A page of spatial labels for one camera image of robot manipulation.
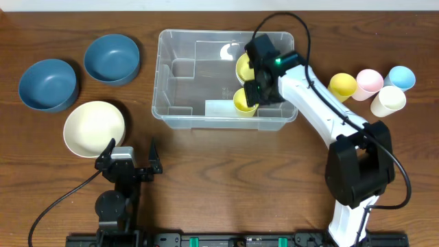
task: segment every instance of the wooden table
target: wooden table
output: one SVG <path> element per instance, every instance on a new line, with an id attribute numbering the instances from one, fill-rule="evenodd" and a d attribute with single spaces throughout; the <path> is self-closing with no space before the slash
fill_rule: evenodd
<path id="1" fill-rule="evenodd" d="M 70 153 L 62 139 L 69 113 L 92 100 L 111 100 L 126 115 L 125 144 L 145 165 L 152 137 L 164 174 L 143 187 L 139 222 L 153 231 L 186 233 L 292 232 L 324 229 L 334 199 L 324 182 L 327 149 L 299 115 L 278 132 L 180 130 L 151 114 L 158 35 L 167 28 L 253 30 L 267 12 L 0 13 L 0 246 L 26 246 L 38 214 L 91 176 L 94 160 Z M 372 231 L 405 231 L 412 246 L 439 245 L 439 14 L 428 12 L 301 12 L 311 29 L 311 65 L 322 82 L 371 68 L 386 75 L 403 64 L 417 84 L 407 106 L 383 119 L 394 153 L 413 185 L 412 201 L 399 211 L 372 212 Z M 288 31 L 305 52 L 302 27 L 271 20 L 263 30 Z M 126 34 L 141 48 L 142 68 L 132 83 L 105 86 L 83 67 L 86 48 L 104 35 Z M 78 101 L 48 114 L 27 108 L 17 94 L 23 72 L 46 58 L 71 63 L 81 82 Z M 370 122 L 371 99 L 346 105 Z M 399 173 L 380 198 L 405 196 Z M 113 184 L 101 176 L 60 203 L 34 233 L 35 246 L 63 246 L 69 233 L 94 233 L 95 200 Z"/>

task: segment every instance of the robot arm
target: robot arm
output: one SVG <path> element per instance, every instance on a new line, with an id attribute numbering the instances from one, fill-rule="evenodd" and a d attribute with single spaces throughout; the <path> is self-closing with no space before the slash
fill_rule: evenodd
<path id="1" fill-rule="evenodd" d="M 362 117 L 357 116 L 336 100 L 317 79 L 311 67 L 309 67 L 309 76 L 314 81 L 320 94 L 331 102 L 332 105 L 337 107 L 340 112 L 345 113 L 351 121 L 358 126 L 363 126 L 364 123 L 367 123 Z M 323 138 L 327 147 L 336 141 L 339 135 L 350 136 L 357 132 L 354 128 L 345 124 L 309 87 L 308 81 L 305 78 L 305 68 L 303 65 L 298 65 L 287 70 L 286 74 L 278 79 L 278 89 L 279 94 L 285 100 L 295 105 L 308 119 L 309 123 L 311 123 Z"/>
<path id="2" fill-rule="evenodd" d="M 360 234 L 360 240 L 366 236 L 367 218 L 358 233 L 364 208 L 374 204 L 384 193 L 386 185 L 394 180 L 393 162 L 362 134 L 345 124 L 316 95 L 306 79 L 304 60 L 299 54 L 295 51 L 280 54 L 266 34 L 252 39 L 246 45 L 246 51 L 255 77 L 244 84 L 247 104 L 291 102 L 327 145 L 329 155 L 325 180 L 336 199 L 329 233 L 339 247 L 352 246 L 357 234 Z M 382 122 L 369 124 L 351 112 L 328 92 L 308 68 L 309 77 L 319 94 L 364 132 L 383 143 L 387 150 L 392 150 L 389 130 Z M 365 155 L 358 156 L 357 149 L 365 150 Z"/>
<path id="3" fill-rule="evenodd" d="M 328 101 L 348 115 L 358 126 L 367 123 L 362 117 L 352 113 L 347 107 L 341 104 L 335 97 L 323 86 L 317 79 L 316 75 L 309 67 L 309 76 L 314 81 L 316 88 Z M 305 68 L 298 65 L 286 71 L 283 77 L 278 79 L 278 89 L 281 96 L 295 105 L 299 111 L 307 118 L 309 123 L 317 130 L 323 138 L 327 147 L 336 141 L 341 134 L 350 136 L 357 131 L 349 125 L 343 123 L 326 104 L 324 104 L 314 91 L 309 87 L 305 78 Z M 335 201 L 335 210 L 332 222 L 329 224 L 329 234 L 340 247 L 352 246 L 355 243 L 357 231 L 361 224 L 361 218 L 364 213 L 364 207 L 374 204 L 378 201 L 378 196 L 371 196 L 362 201 L 359 207 L 354 209 Z M 360 240 L 366 236 L 366 224 L 361 230 Z"/>

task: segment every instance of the clear plastic bin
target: clear plastic bin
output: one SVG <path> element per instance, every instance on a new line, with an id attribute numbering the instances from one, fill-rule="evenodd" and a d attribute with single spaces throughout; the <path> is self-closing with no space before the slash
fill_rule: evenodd
<path id="1" fill-rule="evenodd" d="M 287 32 L 266 32 L 282 53 L 294 48 Z M 173 129 L 243 128 L 280 130 L 295 120 L 289 102 L 260 106 L 253 117 L 235 114 L 233 95 L 241 88 L 237 59 L 252 32 L 164 30 L 158 54 L 152 114 Z"/>

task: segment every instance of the paper cup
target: paper cup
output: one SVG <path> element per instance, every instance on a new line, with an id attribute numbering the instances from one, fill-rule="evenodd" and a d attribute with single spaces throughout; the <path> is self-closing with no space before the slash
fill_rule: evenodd
<path id="1" fill-rule="evenodd" d="M 404 66 L 393 67 L 384 80 L 384 86 L 397 86 L 403 92 L 411 89 L 416 83 L 413 71 Z"/>
<path id="2" fill-rule="evenodd" d="M 385 86 L 370 105 L 370 110 L 377 117 L 388 116 L 402 108 L 406 103 L 404 92 L 397 86 Z"/>
<path id="3" fill-rule="evenodd" d="M 357 81 L 347 73 L 338 73 L 331 78 L 328 89 L 338 101 L 344 102 L 355 93 Z"/>
<path id="4" fill-rule="evenodd" d="M 373 69 L 364 69 L 357 75 L 357 90 L 352 98 L 358 101 L 368 99 L 383 88 L 383 77 Z"/>
<path id="5" fill-rule="evenodd" d="M 254 80 L 254 69 L 250 68 L 249 62 L 250 59 L 247 53 L 242 54 L 236 62 L 236 77 L 239 83 L 241 83 L 241 86 L 244 86 L 244 82 L 246 81 Z"/>
<path id="6" fill-rule="evenodd" d="M 244 88 L 236 91 L 235 95 L 233 96 L 233 104 L 235 105 L 236 113 L 240 117 L 253 117 L 256 109 L 258 109 L 259 106 L 259 104 L 255 104 L 252 107 L 248 107 Z"/>

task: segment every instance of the black cable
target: black cable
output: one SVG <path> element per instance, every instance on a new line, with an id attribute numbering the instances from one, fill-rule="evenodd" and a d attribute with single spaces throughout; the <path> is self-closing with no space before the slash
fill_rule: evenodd
<path id="1" fill-rule="evenodd" d="M 256 30 L 253 32 L 252 38 L 255 38 L 256 33 L 259 31 L 259 29 L 262 27 L 262 25 L 266 21 L 268 21 L 269 19 L 271 19 L 271 18 L 273 18 L 275 16 L 279 16 L 279 15 L 287 15 L 287 16 L 294 17 L 297 21 L 299 21 L 303 25 L 303 27 L 307 31 L 308 48 L 307 48 L 307 56 L 305 58 L 305 77 L 307 78 L 307 81 L 309 83 L 309 87 L 311 87 L 313 89 L 314 93 L 323 101 L 323 103 L 325 103 L 346 124 L 350 125 L 352 128 L 354 128 L 360 134 L 364 135 L 367 138 L 367 140 L 369 140 L 370 142 L 374 143 L 379 149 L 383 150 L 393 160 L 393 162 L 396 164 L 396 166 L 398 167 L 399 171 L 401 172 L 401 174 L 404 177 L 405 186 L 407 187 L 407 192 L 406 192 L 406 195 L 405 195 L 405 199 L 404 199 L 404 201 L 402 201 L 402 203 L 400 203 L 398 205 L 394 205 L 394 206 L 368 205 L 368 206 L 366 206 L 364 208 L 363 218 L 361 219 L 361 224 L 360 224 L 359 230 L 357 232 L 357 237 L 355 239 L 355 246 L 357 246 L 358 245 L 358 241 L 359 241 L 359 237 L 361 235 L 361 230 L 363 229 L 364 224 L 366 222 L 367 214 L 370 213 L 371 209 L 400 209 L 400 208 L 404 207 L 405 205 L 407 205 L 407 203 L 410 201 L 410 198 L 412 197 L 412 185 L 410 184 L 410 179 L 409 179 L 409 177 L 407 175 L 407 172 L 404 170 L 404 167 L 402 166 L 402 164 L 398 161 L 398 159 L 391 152 L 389 152 L 389 150 L 387 150 L 384 146 L 382 146 L 380 144 L 380 142 L 378 140 L 376 140 L 374 137 L 369 135 L 367 132 L 364 132 L 362 128 L 360 128 L 355 123 L 353 123 L 347 116 L 344 116 L 341 112 L 339 112 L 338 109 L 336 109 L 331 103 L 329 103 L 327 101 L 327 99 L 325 99 L 320 94 L 320 92 L 316 89 L 316 87 L 314 86 L 314 82 L 309 77 L 309 72 L 308 72 L 309 57 L 310 57 L 310 53 L 311 53 L 311 34 L 309 33 L 309 29 L 308 29 L 307 24 L 299 16 L 297 16 L 296 14 L 291 13 L 291 12 L 275 12 L 274 14 L 271 14 L 271 15 L 267 16 L 261 22 L 261 24 L 259 24 L 259 26 L 256 28 Z"/>
<path id="2" fill-rule="evenodd" d="M 67 192 L 65 195 L 61 196 L 60 198 L 58 198 L 54 203 L 52 203 L 50 206 L 48 206 L 41 214 L 40 216 L 38 216 L 34 222 L 34 224 L 32 225 L 32 227 L 30 228 L 29 231 L 29 236 L 27 236 L 27 244 L 29 244 L 29 247 L 33 247 L 32 246 L 32 235 L 34 234 L 36 225 L 40 222 L 40 220 L 44 217 L 44 215 L 46 215 L 46 213 L 48 213 L 50 211 L 50 209 L 52 209 L 54 206 L 56 206 L 58 203 L 60 203 L 62 200 L 64 200 L 65 198 L 69 197 L 71 194 L 77 192 L 79 189 L 83 188 L 85 185 L 87 185 L 89 182 L 91 182 L 94 178 L 96 178 L 99 174 L 101 173 L 101 171 L 97 171 L 95 174 L 93 174 L 93 176 L 91 176 L 89 179 L 87 179 L 85 182 L 83 182 L 82 184 L 80 184 L 78 187 L 76 187 L 75 189 L 70 190 L 69 192 Z"/>

